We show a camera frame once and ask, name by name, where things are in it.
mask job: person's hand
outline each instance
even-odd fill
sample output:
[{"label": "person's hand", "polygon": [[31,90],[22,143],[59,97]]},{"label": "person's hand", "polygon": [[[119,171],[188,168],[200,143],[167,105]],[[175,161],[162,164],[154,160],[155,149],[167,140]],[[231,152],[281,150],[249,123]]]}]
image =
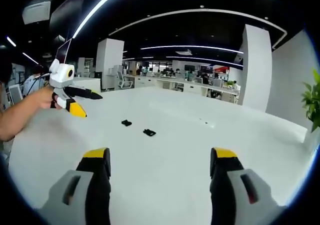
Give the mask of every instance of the person's hand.
[{"label": "person's hand", "polygon": [[[41,88],[38,91],[35,91],[32,93],[30,96],[32,96],[37,105],[42,108],[42,109],[49,109],[51,107],[51,102],[53,101],[52,99],[52,94],[54,93],[54,88],[51,86],[45,86]],[[61,109],[61,107],[55,102],[54,103],[55,107],[57,109]]]}]

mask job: person's arm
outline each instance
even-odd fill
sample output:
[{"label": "person's arm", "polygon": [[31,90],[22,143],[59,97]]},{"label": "person's arm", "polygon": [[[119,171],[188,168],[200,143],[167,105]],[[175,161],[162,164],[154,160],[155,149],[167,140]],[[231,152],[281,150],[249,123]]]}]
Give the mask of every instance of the person's arm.
[{"label": "person's arm", "polygon": [[48,109],[53,88],[46,86],[25,97],[22,101],[0,112],[0,140],[8,141],[17,135],[39,109]]}]

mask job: ceiling vent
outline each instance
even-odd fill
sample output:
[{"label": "ceiling vent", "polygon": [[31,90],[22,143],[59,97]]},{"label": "ceiling vent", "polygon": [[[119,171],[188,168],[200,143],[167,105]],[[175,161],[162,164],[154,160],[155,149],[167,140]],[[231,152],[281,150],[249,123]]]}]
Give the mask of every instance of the ceiling vent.
[{"label": "ceiling vent", "polygon": [[192,53],[189,49],[187,51],[175,51],[175,52],[179,55],[184,55],[184,56],[191,56],[192,55]]},{"label": "ceiling vent", "polygon": [[25,25],[50,19],[51,0],[32,0],[23,9],[22,18]]}]

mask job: black ceiling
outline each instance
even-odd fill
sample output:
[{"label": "black ceiling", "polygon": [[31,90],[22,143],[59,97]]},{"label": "black ceiling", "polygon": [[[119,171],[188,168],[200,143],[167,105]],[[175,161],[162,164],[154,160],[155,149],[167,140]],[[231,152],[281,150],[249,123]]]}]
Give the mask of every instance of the black ceiling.
[{"label": "black ceiling", "polygon": [[[55,54],[57,45],[53,44],[54,35],[50,33],[49,22],[24,25],[22,9],[30,0],[1,0],[1,7],[6,8],[1,16],[6,18],[1,30],[0,45],[5,45],[15,59],[23,65],[33,65],[21,52],[26,52],[39,63],[46,60],[44,53]],[[65,0],[52,0],[53,12]],[[83,0],[79,17],[83,19],[99,0]],[[109,36],[125,25],[154,16],[187,9],[220,9],[241,12],[264,19],[287,30],[284,43],[303,28],[302,16],[290,6],[288,0],[109,0],[89,20],[71,44],[70,57],[95,58],[98,42],[109,37],[125,41],[126,58],[154,57],[165,60],[166,56],[179,56],[177,48],[140,50],[143,47],[170,45],[198,45],[239,50],[245,24],[269,30],[271,43],[274,44],[283,34],[263,22],[234,14],[217,12],[189,12],[150,19],[130,26]],[[61,35],[71,37],[75,24],[80,24],[78,17],[72,22],[61,24]],[[5,37],[9,36],[17,44],[12,47]],[[214,49],[189,48],[193,57],[234,62],[236,53]]]}]

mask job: desk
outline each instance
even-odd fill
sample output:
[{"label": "desk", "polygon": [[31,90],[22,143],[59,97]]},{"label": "desk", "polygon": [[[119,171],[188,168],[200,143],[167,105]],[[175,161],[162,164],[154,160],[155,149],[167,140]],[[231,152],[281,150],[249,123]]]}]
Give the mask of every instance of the desk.
[{"label": "desk", "polygon": [[170,79],[170,78],[156,78],[158,87],[162,87],[163,83],[171,83],[172,85],[170,85],[170,88],[173,87],[174,83],[179,83],[179,84],[183,84],[184,88],[183,91],[186,92],[192,92],[192,89],[196,90],[195,93],[201,94],[202,96],[207,96],[208,94],[208,90],[213,90],[216,92],[220,92],[220,93],[228,93],[234,96],[237,96],[238,92],[232,90],[232,89],[228,89],[228,88],[224,88],[224,87],[218,87],[218,86],[211,86],[208,84],[202,84],[202,83],[196,83],[196,82],[191,82],[191,81],[185,81],[183,79],[179,80],[179,79]]},{"label": "desk", "polygon": [[75,76],[73,78],[73,84],[79,87],[85,87],[86,89],[90,89],[98,93],[101,91],[100,78]]},{"label": "desk", "polygon": [[[42,110],[14,139],[9,172],[33,208],[85,152],[109,147],[113,225],[208,225],[212,147],[233,150],[284,205],[310,161],[306,128],[244,106],[156,87],[77,98],[87,118]],[[125,127],[121,121],[132,125]],[[157,134],[143,133],[151,129]]]},{"label": "desk", "polygon": [[200,94],[204,97],[207,96],[208,90],[213,90],[220,93],[228,93],[233,96],[237,96],[239,94],[237,91],[234,91],[233,89],[185,81],[184,79],[133,75],[124,75],[124,77],[128,79],[134,79],[134,88],[145,88],[154,86],[163,88],[165,83],[169,83],[168,89],[172,90],[174,88],[174,84],[178,83],[183,84],[184,92]]}]

